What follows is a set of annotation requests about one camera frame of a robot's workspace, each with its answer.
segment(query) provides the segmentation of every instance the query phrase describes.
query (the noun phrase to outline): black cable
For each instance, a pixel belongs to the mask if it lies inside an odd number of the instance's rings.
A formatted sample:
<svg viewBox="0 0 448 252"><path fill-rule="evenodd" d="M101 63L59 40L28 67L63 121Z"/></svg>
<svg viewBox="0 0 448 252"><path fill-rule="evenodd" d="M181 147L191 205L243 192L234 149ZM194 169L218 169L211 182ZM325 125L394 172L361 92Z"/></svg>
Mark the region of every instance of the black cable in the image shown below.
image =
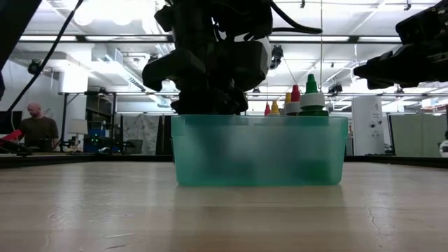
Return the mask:
<svg viewBox="0 0 448 252"><path fill-rule="evenodd" d="M295 28L294 32L302 32L306 34L321 34L322 29L319 28L313 28L313 27L306 27L304 25L296 23L293 19L288 17L286 13L284 13L273 1L271 1L271 8L279 14L283 20L285 20L290 26Z"/></svg>
<svg viewBox="0 0 448 252"><path fill-rule="evenodd" d="M81 6L81 4L83 2L84 2L84 0L78 0L78 3L76 4L75 8L70 12L70 15L67 17L67 19L65 20L64 24L62 25L62 28L59 31L59 34L57 35L55 42L51 46L50 51L48 51L47 56L43 60L43 62L40 65L40 67L37 69L38 70L37 73L34 74L33 78L28 82L28 84L25 86L25 88L20 92L19 96L17 96L17 98L15 98L14 102L8 108L7 112L11 112L15 108L15 106L20 102L21 98L25 95L25 93L28 91L28 89L33 85L33 83L39 77L39 75L41 74L42 70L45 68L45 65L47 64L48 60L50 60L51 55L56 50L57 44L60 42L60 40L62 38L62 35L65 32L65 29L69 26L70 21L73 18L73 16L75 15L76 10L78 10L79 6Z"/></svg>
<svg viewBox="0 0 448 252"><path fill-rule="evenodd" d="M16 154L16 155L32 155L32 153L33 153L33 152L32 152L30 149L28 149L27 147L25 147L25 146L21 146L20 144L14 143L14 142L12 142L12 141L8 141L8 140L5 140L5 139L0 139L0 143L2 143L2 144L0 144L0 150L5 151L5 152L7 152L7 153L12 153L12 154ZM2 146L3 143L12 145L12 146L14 146L15 148L17 148L18 150L23 149L23 152L21 152L21 151L15 151L15 150L9 150L9 149L7 149L7 148L4 148L4 147Z"/></svg>
<svg viewBox="0 0 448 252"><path fill-rule="evenodd" d="M275 27L272 28L272 32L301 32L293 27Z"/></svg>

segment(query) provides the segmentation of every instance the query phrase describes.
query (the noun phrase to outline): ceiling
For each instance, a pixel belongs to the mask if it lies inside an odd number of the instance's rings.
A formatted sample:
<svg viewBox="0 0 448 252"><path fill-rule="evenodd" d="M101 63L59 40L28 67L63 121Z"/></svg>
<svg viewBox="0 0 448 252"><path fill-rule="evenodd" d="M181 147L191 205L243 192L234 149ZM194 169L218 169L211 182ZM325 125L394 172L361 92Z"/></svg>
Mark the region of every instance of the ceiling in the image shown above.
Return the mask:
<svg viewBox="0 0 448 252"><path fill-rule="evenodd" d="M43 0L25 34L56 34L76 2L77 0ZM395 25L399 21L433 6L438 0L413 0L412 8L408 11L404 11L406 0L323 0L322 16L320 0L306 0L304 8L300 7L301 1L277 0L275 2L301 25L320 27L322 21L325 36L396 36ZM164 32L152 18L156 10L161 9L163 5L163 0L86 0L65 34L163 34ZM289 27L276 13L273 14L274 27ZM85 46L71 43L60 45L57 50L72 55L73 50ZM145 42L96 43L95 48L98 46L105 47L106 51L119 49L123 54L123 66L136 78L140 78L144 62L147 62L150 54L164 55L174 49L174 45L168 43ZM282 63L275 71L270 71L267 79L260 84L261 92L287 92L294 84L298 84L303 90L308 74L314 74L316 81L322 83L323 92L327 92L328 86L336 82L341 83L344 92L349 93L393 92L395 90L392 87L388 90L370 91L364 80L351 75L351 70L357 64L362 64L372 57L396 50L398 48L396 44L324 43L321 45L310 42L284 43L281 46L284 53ZM49 47L50 43L19 43L17 49L21 52L46 51ZM92 66L89 62L82 63L90 67L93 75L90 79L91 85L102 85L108 90L120 92L131 90L123 79L110 76L110 73L102 72L102 68ZM409 90L409 92L430 92L434 90L430 85L434 84L422 83L418 89ZM438 83L437 86L443 88L445 84ZM176 91L174 85L169 82L165 88L169 92ZM147 97L142 96L123 99L131 102L148 101ZM265 97L251 99L262 101ZM281 97L269 97L269 99L281 99ZM415 102L420 100L422 99L418 97L410 99ZM350 99L345 99L344 102L350 102Z"/></svg>

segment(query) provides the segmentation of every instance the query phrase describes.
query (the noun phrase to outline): yellow bottle cap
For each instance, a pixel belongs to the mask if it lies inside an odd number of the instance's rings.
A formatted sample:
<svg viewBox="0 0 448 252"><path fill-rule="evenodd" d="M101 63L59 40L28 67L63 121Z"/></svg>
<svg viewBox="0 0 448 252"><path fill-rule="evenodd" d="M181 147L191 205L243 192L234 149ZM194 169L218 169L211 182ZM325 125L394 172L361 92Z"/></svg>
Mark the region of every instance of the yellow bottle cap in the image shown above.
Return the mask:
<svg viewBox="0 0 448 252"><path fill-rule="evenodd" d="M291 93L287 92L286 93L286 99L285 99L285 104L288 104L291 102Z"/></svg>
<svg viewBox="0 0 448 252"><path fill-rule="evenodd" d="M277 104L277 101L272 102L271 113L280 113L279 105Z"/></svg>

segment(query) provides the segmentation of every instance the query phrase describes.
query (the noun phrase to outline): desk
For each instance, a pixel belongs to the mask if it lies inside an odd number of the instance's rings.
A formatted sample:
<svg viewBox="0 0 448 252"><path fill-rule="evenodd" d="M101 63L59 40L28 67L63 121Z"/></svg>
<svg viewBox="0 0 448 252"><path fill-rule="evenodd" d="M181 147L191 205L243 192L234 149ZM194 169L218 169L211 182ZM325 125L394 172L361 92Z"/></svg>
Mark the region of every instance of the desk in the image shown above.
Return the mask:
<svg viewBox="0 0 448 252"><path fill-rule="evenodd" d="M45 156L55 156L55 155L70 155L70 153L65 153L65 152L57 152L57 151L55 151L55 152L49 152L49 153L33 153L33 155L37 155L37 156L43 156L43 155L45 155Z"/></svg>
<svg viewBox="0 0 448 252"><path fill-rule="evenodd" d="M93 161L94 155L31 155L27 157L0 157L0 169L3 168L19 168L19 167L35 167L43 165L60 165L73 164L78 162Z"/></svg>
<svg viewBox="0 0 448 252"><path fill-rule="evenodd" d="M448 171L349 163L340 186L180 188L172 163L0 169L0 251L446 251Z"/></svg>

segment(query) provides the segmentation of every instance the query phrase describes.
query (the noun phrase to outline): translucent plastic container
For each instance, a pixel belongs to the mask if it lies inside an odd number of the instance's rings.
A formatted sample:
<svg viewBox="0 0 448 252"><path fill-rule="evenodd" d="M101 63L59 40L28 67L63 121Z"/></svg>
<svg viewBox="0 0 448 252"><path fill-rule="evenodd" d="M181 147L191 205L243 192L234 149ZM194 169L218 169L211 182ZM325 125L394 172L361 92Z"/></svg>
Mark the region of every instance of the translucent plastic container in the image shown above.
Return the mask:
<svg viewBox="0 0 448 252"><path fill-rule="evenodd" d="M181 186L329 186L341 181L348 120L181 115L171 120Z"/></svg>

